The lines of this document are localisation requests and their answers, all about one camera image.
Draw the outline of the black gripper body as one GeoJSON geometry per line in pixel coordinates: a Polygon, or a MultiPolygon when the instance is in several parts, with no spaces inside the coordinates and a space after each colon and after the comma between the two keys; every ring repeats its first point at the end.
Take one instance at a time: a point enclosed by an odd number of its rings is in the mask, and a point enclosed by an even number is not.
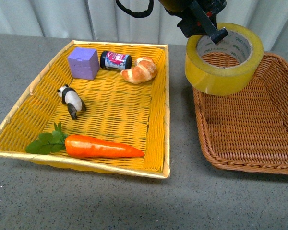
{"type": "MultiPolygon", "coordinates": [[[[197,0],[202,9],[210,17],[211,21],[215,25],[217,23],[216,16],[227,5],[225,0],[197,0]]],[[[207,35],[205,30],[201,27],[200,23],[196,19],[195,15],[190,10],[190,4],[193,0],[161,0],[168,14],[181,18],[181,21],[177,24],[177,27],[181,29],[184,36],[189,38],[193,35],[207,35]]]]}

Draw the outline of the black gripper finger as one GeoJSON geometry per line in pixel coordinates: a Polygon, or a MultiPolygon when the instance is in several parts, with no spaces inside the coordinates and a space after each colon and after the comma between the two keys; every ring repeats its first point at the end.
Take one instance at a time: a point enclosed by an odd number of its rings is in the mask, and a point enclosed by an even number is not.
{"type": "Polygon", "coordinates": [[[215,25],[213,24],[210,17],[202,9],[198,1],[195,0],[190,4],[190,10],[214,44],[219,44],[228,35],[228,31],[225,27],[218,30],[217,23],[215,25]]]}

